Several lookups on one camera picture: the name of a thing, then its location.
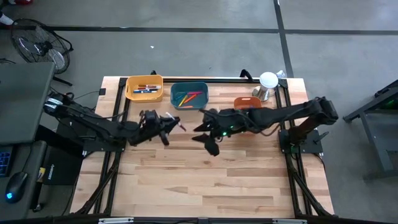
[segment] wood grain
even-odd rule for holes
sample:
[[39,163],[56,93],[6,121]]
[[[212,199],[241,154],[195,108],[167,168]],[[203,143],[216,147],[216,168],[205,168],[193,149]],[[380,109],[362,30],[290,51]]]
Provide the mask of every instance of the wood grain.
[[[287,81],[292,104],[307,101],[303,80]],[[102,88],[106,88],[106,94],[99,97],[96,113],[112,115],[118,82],[119,77],[104,77]],[[202,144],[191,140],[197,135],[192,130],[201,123],[203,115],[197,111],[175,110],[170,104],[171,86],[172,83],[164,84],[164,97],[160,103],[131,103],[128,120],[138,121],[141,110],[157,110],[162,116],[168,111],[180,116],[188,131],[185,133],[176,127],[170,133],[169,146],[164,146],[159,138],[137,147],[126,146],[112,215],[293,217],[286,163],[280,153],[277,133],[267,138],[251,133],[234,135],[220,143],[221,153],[213,157]],[[210,100],[206,108],[233,108],[234,99],[250,96],[255,86],[210,83]],[[263,106],[276,108],[275,97]],[[98,185],[103,155],[103,152],[96,152],[83,161],[71,212],[78,210]],[[308,187],[320,203],[333,212],[321,162],[315,156],[303,155],[303,164]],[[301,190],[297,192],[303,210]]]

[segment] keyboard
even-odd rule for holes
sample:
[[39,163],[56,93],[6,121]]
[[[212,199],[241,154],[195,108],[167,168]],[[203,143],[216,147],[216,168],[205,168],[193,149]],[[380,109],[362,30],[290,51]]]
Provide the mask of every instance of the keyboard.
[[0,146],[0,177],[8,177],[11,170],[12,146]]

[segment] butcher block tabletop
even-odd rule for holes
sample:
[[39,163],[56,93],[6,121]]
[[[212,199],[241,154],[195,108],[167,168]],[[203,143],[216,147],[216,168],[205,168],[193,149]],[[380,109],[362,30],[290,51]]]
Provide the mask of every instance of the butcher block tabletop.
[[[111,116],[120,77],[104,77],[96,113]],[[304,81],[288,78],[292,104],[307,101]],[[170,87],[164,83],[164,97],[158,103],[131,103],[128,121],[139,121],[141,110],[156,110],[179,116],[187,132],[176,126],[169,135],[169,146],[159,137],[136,147],[127,144],[122,153],[113,201],[112,216],[129,217],[230,217],[293,218],[292,198],[285,157],[280,153],[277,132],[269,137],[242,133],[224,138],[220,154],[213,157],[203,144],[191,138],[200,135],[193,129],[201,124],[198,111],[177,111],[170,103]],[[235,98],[251,96],[258,84],[207,83],[206,109],[233,108]],[[120,112],[123,110],[122,97]],[[276,108],[275,96],[262,104]],[[77,211],[98,186],[104,152],[94,152],[82,164],[71,212]],[[325,171],[319,158],[303,154],[307,185],[314,196],[333,213]],[[301,190],[297,191],[304,211]],[[107,196],[103,198],[102,208]]]

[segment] small orange container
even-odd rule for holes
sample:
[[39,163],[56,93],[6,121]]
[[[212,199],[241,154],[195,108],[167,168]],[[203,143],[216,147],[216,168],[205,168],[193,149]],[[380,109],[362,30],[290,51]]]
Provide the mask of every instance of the small orange container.
[[[134,93],[138,85],[160,85],[156,93]],[[163,77],[161,75],[136,75],[126,81],[126,98],[135,103],[159,102],[163,99]]]
[[234,100],[234,109],[262,108],[261,100],[257,97],[238,97]]

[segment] desk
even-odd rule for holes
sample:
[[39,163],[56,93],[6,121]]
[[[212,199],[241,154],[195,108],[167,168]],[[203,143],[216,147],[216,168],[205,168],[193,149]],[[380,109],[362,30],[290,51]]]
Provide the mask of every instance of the desk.
[[9,177],[0,178],[0,220],[17,220],[27,217],[28,210],[30,209],[32,199],[35,197],[35,186],[41,185],[37,183],[37,176],[39,169],[42,166],[44,155],[47,149],[47,144],[43,141],[33,143],[32,152],[29,160],[27,161],[24,172],[28,173],[24,196],[17,203],[7,203],[4,197],[8,180],[17,172],[22,171],[27,157],[29,156],[30,143],[21,144],[14,148],[12,153],[14,155],[14,163],[11,166],[11,172]]
[[[101,116],[113,113],[119,78],[104,77],[102,88],[106,94],[99,97],[96,107]],[[302,79],[288,79],[288,84],[293,105],[307,101]],[[206,108],[233,108],[236,97],[250,96],[257,85],[208,83],[210,97]],[[156,110],[162,116],[168,111],[180,116],[188,131],[176,127],[170,133],[169,146],[164,146],[159,138],[137,147],[126,146],[112,216],[294,217],[285,158],[280,153],[277,134],[268,138],[251,133],[234,135],[219,144],[220,155],[213,157],[202,144],[191,140],[199,135],[192,130],[201,123],[203,114],[175,110],[170,104],[171,86],[172,83],[164,83],[164,97],[159,103],[131,103],[127,120],[138,121],[140,110]],[[276,108],[275,97],[263,106]],[[103,152],[95,152],[83,161],[71,212],[81,208],[97,187],[103,157]],[[304,154],[303,164],[308,187],[333,213],[322,163],[314,155]],[[303,210],[301,191],[297,193]]]

